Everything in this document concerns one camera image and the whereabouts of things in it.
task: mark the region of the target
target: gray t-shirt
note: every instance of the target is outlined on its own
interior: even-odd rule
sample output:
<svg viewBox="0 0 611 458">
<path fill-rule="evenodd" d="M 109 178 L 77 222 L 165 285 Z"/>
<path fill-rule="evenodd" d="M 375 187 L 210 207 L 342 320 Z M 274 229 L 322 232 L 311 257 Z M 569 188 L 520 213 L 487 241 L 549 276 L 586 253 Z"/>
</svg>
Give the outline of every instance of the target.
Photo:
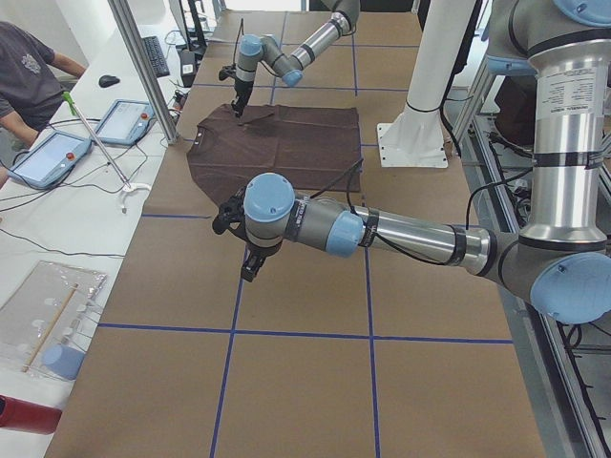
<svg viewBox="0 0 611 458">
<path fill-rule="evenodd" d="M 18 112 L 40 131 L 62 102 L 62 88 L 47 64 L 55 52 L 40 40 L 0 21 L 0 117 Z"/>
</svg>

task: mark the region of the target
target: person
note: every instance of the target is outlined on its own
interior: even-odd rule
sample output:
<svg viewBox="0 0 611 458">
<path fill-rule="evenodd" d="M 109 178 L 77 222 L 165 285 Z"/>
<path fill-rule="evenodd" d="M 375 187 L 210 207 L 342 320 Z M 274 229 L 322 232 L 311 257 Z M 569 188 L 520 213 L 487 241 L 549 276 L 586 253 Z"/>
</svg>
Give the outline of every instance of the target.
<svg viewBox="0 0 611 458">
<path fill-rule="evenodd" d="M 75 77 L 85 73 L 85 67 L 70 57 L 0 21 L 0 126 L 27 148 L 63 101 L 64 90 L 49 65 Z M 6 180 L 7 170 L 0 165 L 0 187 Z"/>
</svg>

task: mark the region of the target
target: red object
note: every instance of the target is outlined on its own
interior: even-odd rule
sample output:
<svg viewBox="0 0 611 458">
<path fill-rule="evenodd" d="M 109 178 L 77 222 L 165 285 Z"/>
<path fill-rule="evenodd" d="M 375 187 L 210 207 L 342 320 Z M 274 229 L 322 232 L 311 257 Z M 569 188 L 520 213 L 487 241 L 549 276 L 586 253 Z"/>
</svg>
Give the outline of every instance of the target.
<svg viewBox="0 0 611 458">
<path fill-rule="evenodd" d="M 51 434 L 61 410 L 0 395 L 0 427 L 15 431 Z"/>
</svg>

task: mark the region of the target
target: blue tape line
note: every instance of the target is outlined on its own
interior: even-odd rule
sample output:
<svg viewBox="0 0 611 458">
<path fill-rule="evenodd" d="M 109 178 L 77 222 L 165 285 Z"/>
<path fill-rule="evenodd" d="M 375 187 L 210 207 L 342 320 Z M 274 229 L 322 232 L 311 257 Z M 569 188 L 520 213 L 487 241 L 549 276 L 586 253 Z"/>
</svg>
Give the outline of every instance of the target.
<svg viewBox="0 0 611 458">
<path fill-rule="evenodd" d="M 440 344 L 513 344 L 510 339 L 466 339 L 459 337 L 416 337 L 416 336 L 376 336 L 361 334 L 340 334 L 324 332 L 298 332 L 298 331 L 267 331 L 259 329 L 222 329 L 214 327 L 182 327 L 182 326 L 161 326 L 151 324 L 127 324 L 127 323 L 100 323 L 99 327 L 114 329 L 140 329 L 144 331 L 173 331 L 173 332 L 200 332 L 214 334 L 235 334 L 235 335 L 255 335 L 269 337 L 306 337 L 313 339 L 345 339 L 365 341 L 369 338 L 375 341 L 404 341 L 404 342 L 432 342 Z"/>
<path fill-rule="evenodd" d="M 248 252 L 244 248 L 243 259 L 246 259 Z M 238 294 L 236 294 L 236 306 L 233 311 L 233 320 L 231 321 L 231 332 L 229 333 L 229 344 L 227 345 L 227 356 L 225 358 L 225 368 L 222 373 L 221 393 L 219 394 L 219 404 L 217 406 L 217 417 L 214 422 L 214 433 L 212 435 L 212 444 L 210 445 L 210 458 L 214 458 L 217 452 L 217 441 L 219 440 L 219 429 L 221 428 L 222 406 L 225 401 L 225 390 L 227 388 L 227 379 L 229 377 L 229 365 L 231 363 L 231 353 L 233 351 L 233 341 L 236 336 L 236 327 L 238 324 L 238 314 L 240 312 L 240 302 L 242 301 L 243 280 L 240 278 L 238 283 Z"/>
<path fill-rule="evenodd" d="M 212 217 L 207 216 L 198 216 L 198 215 L 154 215 L 152 213 L 143 213 L 141 215 L 143 218 L 177 218 L 177 219 L 211 219 Z"/>
<path fill-rule="evenodd" d="M 98 323 L 98 327 L 113 329 L 139 329 L 142 331 L 174 331 L 174 332 L 200 332 L 206 334 L 229 334 L 229 329 L 218 329 L 214 327 L 182 327 L 182 326 L 157 326 L 151 324 L 125 324 L 125 323 Z"/>
<path fill-rule="evenodd" d="M 371 281 L 369 271 L 369 249 L 365 248 L 365 285 L 367 290 L 367 309 L 369 319 L 369 363 L 371 366 L 371 399 L 373 403 L 373 434 L 375 437 L 375 457 L 380 458 L 380 420 L 378 408 L 378 388 L 375 365 L 375 340 L 373 333 L 373 300 L 371 298 Z"/>
<path fill-rule="evenodd" d="M 345 339 L 364 341 L 369 336 L 360 336 L 358 334 L 333 334 L 333 333 L 317 333 L 317 332 L 291 332 L 291 331 L 262 331 L 257 329 L 238 329 L 236 334 L 244 336 L 274 336 L 274 337 L 309 337 L 315 339 Z"/>
<path fill-rule="evenodd" d="M 376 341 L 433 342 L 440 344 L 513 344 L 511 339 L 462 339 L 455 337 L 375 336 Z"/>
<path fill-rule="evenodd" d="M 194 83 L 193 86 L 200 86 L 203 88 L 225 88 L 227 86 L 217 83 Z M 295 86 L 292 88 L 284 88 L 282 86 L 274 86 L 274 85 L 258 85 L 255 84 L 255 88 L 259 89 L 276 89 L 276 90 L 300 90 L 300 89 L 309 89 L 309 90 L 329 90 L 329 91 L 354 91 L 354 88 L 340 88 L 340 87 L 332 87 L 332 86 Z M 359 91 L 371 91 L 371 92 L 387 92 L 387 93 L 407 93 L 408 91 L 405 88 L 358 88 Z"/>
</svg>

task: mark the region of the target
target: person's arm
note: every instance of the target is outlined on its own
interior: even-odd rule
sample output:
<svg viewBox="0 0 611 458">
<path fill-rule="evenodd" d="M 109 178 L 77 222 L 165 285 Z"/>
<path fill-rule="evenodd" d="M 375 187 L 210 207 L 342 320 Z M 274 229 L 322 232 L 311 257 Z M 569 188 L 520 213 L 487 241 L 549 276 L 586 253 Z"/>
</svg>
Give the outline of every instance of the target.
<svg viewBox="0 0 611 458">
<path fill-rule="evenodd" d="M 0 117 L 0 125 L 11 131 L 17 138 L 23 141 L 28 148 L 36 141 L 38 132 L 23 120 L 18 112 L 10 112 Z"/>
<path fill-rule="evenodd" d="M 72 60 L 67 55 L 60 54 L 59 52 L 55 53 L 55 57 L 50 65 L 61 70 L 62 72 L 76 76 L 77 78 L 82 76 L 85 73 L 85 70 L 87 70 L 75 60 Z"/>
<path fill-rule="evenodd" d="M 8 179 L 9 179 L 8 170 L 0 166 L 0 188 L 2 187 L 4 183 L 7 182 Z"/>
</svg>

